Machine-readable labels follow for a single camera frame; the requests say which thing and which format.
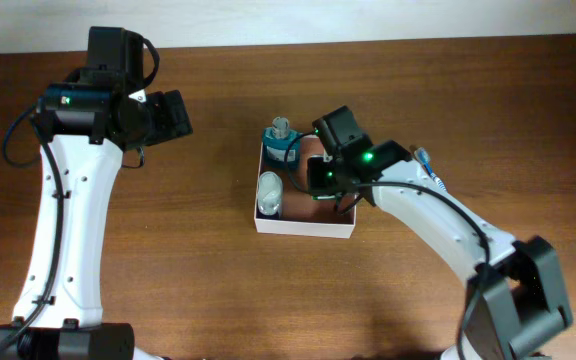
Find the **pink open cardboard box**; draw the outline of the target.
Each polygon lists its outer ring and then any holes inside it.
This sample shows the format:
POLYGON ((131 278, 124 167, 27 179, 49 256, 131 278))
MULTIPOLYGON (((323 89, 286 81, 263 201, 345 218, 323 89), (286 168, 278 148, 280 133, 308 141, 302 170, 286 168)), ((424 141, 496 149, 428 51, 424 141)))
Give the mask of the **pink open cardboard box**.
POLYGON ((253 191, 252 218, 258 233, 313 236, 348 239, 357 224, 358 207, 340 215, 334 210, 335 200, 313 200, 299 192, 285 170, 266 164, 263 146, 260 146, 257 176, 271 171, 282 180, 282 208, 278 218, 262 215, 257 205, 259 181, 253 191))

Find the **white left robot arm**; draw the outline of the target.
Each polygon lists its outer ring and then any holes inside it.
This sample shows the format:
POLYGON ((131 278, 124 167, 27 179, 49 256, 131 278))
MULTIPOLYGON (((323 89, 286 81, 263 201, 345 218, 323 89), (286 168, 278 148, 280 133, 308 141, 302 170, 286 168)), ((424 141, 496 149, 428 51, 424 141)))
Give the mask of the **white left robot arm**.
POLYGON ((127 323, 103 321, 101 258, 124 155, 192 133, 178 91, 150 92, 157 50, 121 27, 93 27, 87 60, 25 110, 42 188, 31 260, 0 359, 143 359, 127 323))

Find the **blue toothbrush with clear cap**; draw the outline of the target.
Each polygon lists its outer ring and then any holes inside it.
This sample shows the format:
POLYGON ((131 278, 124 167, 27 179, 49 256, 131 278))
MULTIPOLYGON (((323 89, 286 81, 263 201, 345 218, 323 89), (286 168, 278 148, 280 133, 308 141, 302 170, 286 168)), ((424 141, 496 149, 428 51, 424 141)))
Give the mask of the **blue toothbrush with clear cap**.
POLYGON ((414 151, 414 156, 417 159, 417 161, 422 164, 427 174, 432 178, 432 180, 437 184, 437 186, 441 188, 443 191, 447 191, 444 182, 434 172, 433 168, 430 165, 431 157, 429 156, 429 153, 423 147, 418 147, 414 151))

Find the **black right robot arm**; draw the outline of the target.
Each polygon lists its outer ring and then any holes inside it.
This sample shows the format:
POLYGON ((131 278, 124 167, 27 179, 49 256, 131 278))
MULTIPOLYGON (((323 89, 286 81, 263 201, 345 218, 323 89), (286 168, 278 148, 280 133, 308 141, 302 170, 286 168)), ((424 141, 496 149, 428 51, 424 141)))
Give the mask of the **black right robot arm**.
POLYGON ((315 199, 353 195, 400 220, 464 285, 464 310, 443 359, 536 359, 573 323, 554 247, 521 241, 450 195, 419 152, 375 144, 342 106, 312 124, 324 155, 307 162, 315 199))

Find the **teal mouthwash bottle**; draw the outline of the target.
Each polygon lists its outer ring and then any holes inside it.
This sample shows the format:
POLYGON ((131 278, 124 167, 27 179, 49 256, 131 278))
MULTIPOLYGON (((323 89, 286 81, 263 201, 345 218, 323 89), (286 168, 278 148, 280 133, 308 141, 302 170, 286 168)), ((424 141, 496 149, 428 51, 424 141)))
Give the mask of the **teal mouthwash bottle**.
POLYGON ((263 156, 268 166, 275 168, 284 167, 284 156, 288 153, 287 166, 296 169, 300 157, 300 141, 297 140, 291 148, 289 145, 300 133, 291 128, 289 120, 285 117, 276 117, 272 125, 265 128, 262 134, 263 156))

